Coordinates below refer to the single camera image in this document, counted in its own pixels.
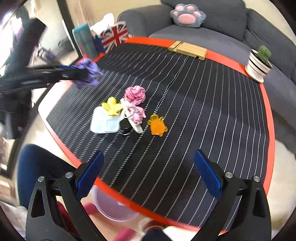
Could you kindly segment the teal tumbler bottle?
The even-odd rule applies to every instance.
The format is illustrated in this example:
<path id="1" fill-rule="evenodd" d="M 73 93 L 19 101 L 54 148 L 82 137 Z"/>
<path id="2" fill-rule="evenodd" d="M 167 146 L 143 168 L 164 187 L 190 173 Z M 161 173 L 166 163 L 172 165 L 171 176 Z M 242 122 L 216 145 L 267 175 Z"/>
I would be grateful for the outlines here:
<path id="1" fill-rule="evenodd" d="M 76 44 L 84 58 L 95 60 L 98 52 L 95 48 L 92 33 L 88 24 L 82 24 L 72 30 Z"/>

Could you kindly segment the cat paw cushion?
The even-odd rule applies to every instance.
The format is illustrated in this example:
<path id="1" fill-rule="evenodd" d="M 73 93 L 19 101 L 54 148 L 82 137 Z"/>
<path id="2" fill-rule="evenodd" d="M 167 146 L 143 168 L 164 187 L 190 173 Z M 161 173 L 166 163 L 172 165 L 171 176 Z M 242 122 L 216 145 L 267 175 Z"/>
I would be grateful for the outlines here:
<path id="1" fill-rule="evenodd" d="M 206 20 L 206 14 L 194 4 L 177 4 L 170 17 L 176 25 L 189 28 L 199 28 Z"/>

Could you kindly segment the purple paper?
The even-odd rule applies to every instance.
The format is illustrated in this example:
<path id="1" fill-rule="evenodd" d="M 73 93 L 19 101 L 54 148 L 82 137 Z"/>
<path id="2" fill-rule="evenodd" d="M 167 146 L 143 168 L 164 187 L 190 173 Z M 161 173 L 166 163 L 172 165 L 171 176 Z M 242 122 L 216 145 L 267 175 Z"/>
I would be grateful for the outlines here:
<path id="1" fill-rule="evenodd" d="M 76 63 L 75 68 L 87 70 L 87 76 L 82 80 L 73 80 L 72 82 L 78 89 L 83 87 L 94 87 L 98 84 L 98 78 L 103 76 L 96 62 L 91 59 L 85 58 Z"/>

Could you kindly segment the union jack tissue box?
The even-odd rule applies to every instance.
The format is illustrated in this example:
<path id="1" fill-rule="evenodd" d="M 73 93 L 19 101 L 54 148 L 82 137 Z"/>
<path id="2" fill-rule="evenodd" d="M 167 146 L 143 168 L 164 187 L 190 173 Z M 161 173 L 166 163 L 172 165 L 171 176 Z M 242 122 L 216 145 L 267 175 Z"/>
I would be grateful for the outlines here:
<path id="1" fill-rule="evenodd" d="M 102 20 L 90 27 L 98 53 L 107 54 L 128 39 L 125 21 L 115 22 L 114 15 L 107 13 Z"/>

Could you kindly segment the dark grey sofa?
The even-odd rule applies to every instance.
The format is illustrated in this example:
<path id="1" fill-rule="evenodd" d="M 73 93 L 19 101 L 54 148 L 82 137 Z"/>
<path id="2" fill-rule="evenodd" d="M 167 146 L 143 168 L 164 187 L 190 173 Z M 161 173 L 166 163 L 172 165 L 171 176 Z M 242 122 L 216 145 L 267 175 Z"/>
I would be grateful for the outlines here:
<path id="1" fill-rule="evenodd" d="M 198 28 L 177 25 L 171 11 L 177 1 L 123 11 L 119 21 L 134 37 L 179 40 L 195 44 L 242 65 L 252 49 L 264 45 L 271 51 L 273 66 L 264 86 L 273 112 L 275 137 L 295 151 L 295 44 L 264 16 L 244 1 L 193 1 L 206 19 Z"/>

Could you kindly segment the yellow duck toy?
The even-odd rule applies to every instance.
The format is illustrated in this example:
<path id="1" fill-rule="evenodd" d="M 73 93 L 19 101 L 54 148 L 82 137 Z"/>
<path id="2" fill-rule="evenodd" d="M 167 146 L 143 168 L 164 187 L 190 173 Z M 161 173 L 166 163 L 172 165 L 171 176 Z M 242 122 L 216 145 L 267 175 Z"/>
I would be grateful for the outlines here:
<path id="1" fill-rule="evenodd" d="M 117 102 L 113 96 L 109 97 L 107 102 L 103 102 L 101 106 L 107 111 L 107 115 L 109 116 L 119 116 L 122 110 L 121 103 Z"/>

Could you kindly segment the wooden stand block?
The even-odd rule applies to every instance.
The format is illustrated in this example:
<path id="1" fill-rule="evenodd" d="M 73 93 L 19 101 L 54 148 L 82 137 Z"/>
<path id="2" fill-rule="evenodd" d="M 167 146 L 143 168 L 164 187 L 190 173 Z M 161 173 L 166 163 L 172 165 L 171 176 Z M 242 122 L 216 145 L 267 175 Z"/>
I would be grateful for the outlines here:
<path id="1" fill-rule="evenodd" d="M 205 60 L 208 51 L 206 48 L 181 41 L 175 41 L 168 50 L 200 60 Z"/>

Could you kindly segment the white divided plastic container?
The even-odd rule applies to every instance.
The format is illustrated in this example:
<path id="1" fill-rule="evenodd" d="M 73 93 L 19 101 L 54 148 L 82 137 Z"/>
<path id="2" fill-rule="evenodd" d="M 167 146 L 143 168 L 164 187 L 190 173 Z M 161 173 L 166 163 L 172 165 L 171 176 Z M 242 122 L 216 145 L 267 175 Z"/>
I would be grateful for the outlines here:
<path id="1" fill-rule="evenodd" d="M 120 116 L 109 116 L 107 111 L 98 106 L 94 109 L 90 130 L 96 134 L 116 133 L 119 131 Z"/>

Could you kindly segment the pink trash bin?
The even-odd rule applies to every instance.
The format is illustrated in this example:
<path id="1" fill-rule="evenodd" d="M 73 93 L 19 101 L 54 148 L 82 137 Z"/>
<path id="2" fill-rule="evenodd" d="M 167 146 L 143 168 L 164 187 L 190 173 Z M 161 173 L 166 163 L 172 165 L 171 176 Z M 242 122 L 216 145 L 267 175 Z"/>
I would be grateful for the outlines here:
<path id="1" fill-rule="evenodd" d="M 124 204 L 116 201 L 97 186 L 92 187 L 94 205 L 106 218 L 116 222 L 131 221 L 139 216 L 139 213 L 129 209 Z"/>

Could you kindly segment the orange turtle toy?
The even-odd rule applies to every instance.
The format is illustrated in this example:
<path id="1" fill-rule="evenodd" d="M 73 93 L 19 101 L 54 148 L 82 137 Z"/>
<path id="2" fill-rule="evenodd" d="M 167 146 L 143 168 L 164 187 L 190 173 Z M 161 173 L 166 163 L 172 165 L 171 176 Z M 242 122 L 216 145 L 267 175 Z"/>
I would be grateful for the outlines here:
<path id="1" fill-rule="evenodd" d="M 157 114 L 152 114 L 149 117 L 147 125 L 150 127 L 153 136 L 162 137 L 168 131 L 168 127 L 164 123 L 164 117 Z"/>

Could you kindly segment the pink plush keychain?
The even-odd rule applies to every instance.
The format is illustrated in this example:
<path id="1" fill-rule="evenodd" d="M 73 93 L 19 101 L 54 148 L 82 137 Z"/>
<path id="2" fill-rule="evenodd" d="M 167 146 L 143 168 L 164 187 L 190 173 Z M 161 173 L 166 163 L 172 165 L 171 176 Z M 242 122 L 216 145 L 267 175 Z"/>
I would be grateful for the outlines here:
<path id="1" fill-rule="evenodd" d="M 142 124 L 142 121 L 146 118 L 144 109 L 139 106 L 132 105 L 127 108 L 127 111 L 127 117 L 136 125 Z"/>

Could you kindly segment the potted cactus striped pot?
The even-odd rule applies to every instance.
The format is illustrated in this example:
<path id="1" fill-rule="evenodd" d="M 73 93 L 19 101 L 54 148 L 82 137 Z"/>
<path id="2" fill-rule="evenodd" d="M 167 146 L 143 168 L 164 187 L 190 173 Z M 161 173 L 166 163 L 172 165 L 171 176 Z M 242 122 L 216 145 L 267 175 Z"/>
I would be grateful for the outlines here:
<path id="1" fill-rule="evenodd" d="M 247 65 L 245 65 L 246 73 L 256 82 L 263 83 L 264 77 L 273 68 L 269 59 L 271 58 L 270 50 L 264 46 L 259 46 L 256 50 L 251 49 Z"/>

